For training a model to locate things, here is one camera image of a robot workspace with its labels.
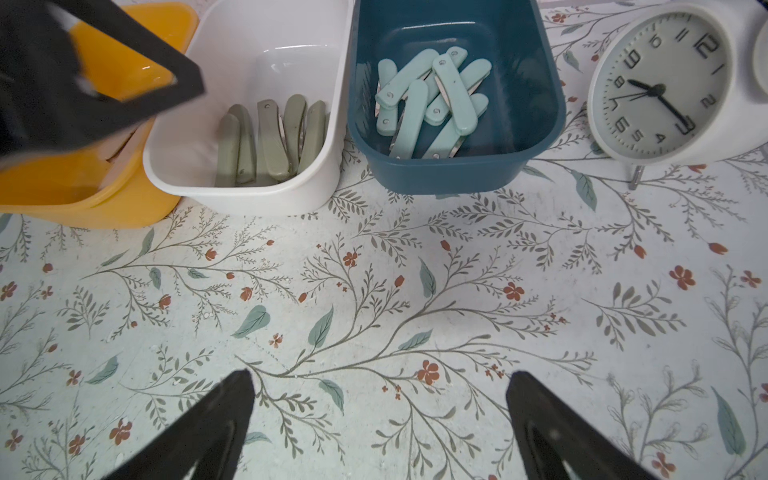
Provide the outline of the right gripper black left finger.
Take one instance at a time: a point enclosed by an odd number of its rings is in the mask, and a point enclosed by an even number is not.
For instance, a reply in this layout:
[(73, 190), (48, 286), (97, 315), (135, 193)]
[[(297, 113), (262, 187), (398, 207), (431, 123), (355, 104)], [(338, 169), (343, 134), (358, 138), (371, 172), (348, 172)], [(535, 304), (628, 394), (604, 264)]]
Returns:
[(245, 443), (255, 390), (236, 370), (109, 479), (232, 479)]

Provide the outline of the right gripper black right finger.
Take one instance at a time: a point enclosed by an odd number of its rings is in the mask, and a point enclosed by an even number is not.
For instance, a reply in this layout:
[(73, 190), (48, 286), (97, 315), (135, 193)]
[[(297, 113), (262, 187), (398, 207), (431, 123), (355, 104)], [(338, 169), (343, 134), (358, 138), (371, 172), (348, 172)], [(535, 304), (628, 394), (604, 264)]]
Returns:
[(653, 477), (532, 374), (511, 375), (506, 401), (529, 479)]

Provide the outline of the yellow storage box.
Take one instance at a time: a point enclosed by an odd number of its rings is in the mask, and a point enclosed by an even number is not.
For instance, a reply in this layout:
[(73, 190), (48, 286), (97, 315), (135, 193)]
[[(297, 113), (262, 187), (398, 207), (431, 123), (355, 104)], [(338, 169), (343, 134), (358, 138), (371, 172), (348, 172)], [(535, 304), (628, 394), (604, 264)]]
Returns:
[(143, 149), (155, 117), (202, 95), (181, 2), (1, 5), (1, 210), (81, 228), (139, 228), (178, 197)]

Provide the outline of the olive green fruit knife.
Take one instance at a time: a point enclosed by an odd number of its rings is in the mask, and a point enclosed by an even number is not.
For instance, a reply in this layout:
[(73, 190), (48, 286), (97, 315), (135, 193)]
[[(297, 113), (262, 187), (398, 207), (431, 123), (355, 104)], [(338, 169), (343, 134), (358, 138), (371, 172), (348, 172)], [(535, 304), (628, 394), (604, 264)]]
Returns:
[(305, 97), (301, 94), (294, 94), (288, 99), (283, 114), (286, 154), (293, 175), (298, 173), (299, 168), (300, 140), (306, 108)]
[(236, 184), (240, 138), (239, 119), (231, 113), (224, 115), (217, 130), (216, 187), (234, 187)]
[(256, 177), (256, 147), (251, 116), (242, 104), (231, 106), (228, 112), (234, 115), (240, 124), (240, 145), (236, 174), (236, 183), (244, 185)]
[(326, 105), (322, 100), (313, 103), (306, 112), (305, 135), (299, 157), (298, 172), (313, 163), (323, 148), (326, 136)]
[(257, 175), (264, 185), (287, 180), (291, 164), (280, 135), (279, 109), (274, 100), (260, 101), (258, 109)]

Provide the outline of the white storage box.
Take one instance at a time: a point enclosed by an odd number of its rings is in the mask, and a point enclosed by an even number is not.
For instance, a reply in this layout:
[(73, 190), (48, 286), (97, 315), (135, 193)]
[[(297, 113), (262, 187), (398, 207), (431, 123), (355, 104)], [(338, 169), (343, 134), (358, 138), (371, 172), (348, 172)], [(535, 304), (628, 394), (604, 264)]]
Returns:
[[(290, 216), (322, 207), (336, 190), (346, 134), (352, 1), (218, 1), (202, 16), (187, 56), (203, 96), (158, 117), (144, 170), (166, 193), (222, 214)], [(217, 129), (234, 104), (283, 108), (294, 94), (326, 106), (325, 141), (308, 168), (270, 186), (218, 187)]]

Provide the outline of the dark teal storage box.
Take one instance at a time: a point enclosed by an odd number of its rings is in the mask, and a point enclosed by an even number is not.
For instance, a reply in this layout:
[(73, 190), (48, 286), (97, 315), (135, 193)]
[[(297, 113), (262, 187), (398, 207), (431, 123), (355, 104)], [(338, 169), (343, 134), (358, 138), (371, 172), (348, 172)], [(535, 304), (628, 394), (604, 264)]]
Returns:
[(564, 127), (533, 1), (359, 1), (350, 39), (349, 130), (391, 191), (498, 189)]

